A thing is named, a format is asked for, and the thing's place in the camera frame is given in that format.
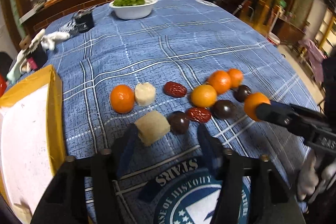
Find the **white gloved right hand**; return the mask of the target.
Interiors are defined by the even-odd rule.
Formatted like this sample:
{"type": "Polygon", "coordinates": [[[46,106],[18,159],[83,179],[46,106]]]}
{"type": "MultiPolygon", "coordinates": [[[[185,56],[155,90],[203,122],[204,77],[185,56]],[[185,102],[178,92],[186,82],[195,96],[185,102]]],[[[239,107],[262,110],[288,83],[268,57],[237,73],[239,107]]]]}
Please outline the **white gloved right hand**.
{"type": "Polygon", "coordinates": [[[335,158],[311,149],[298,174],[296,194],[299,201],[310,197],[312,203],[317,195],[335,184],[335,158]]]}

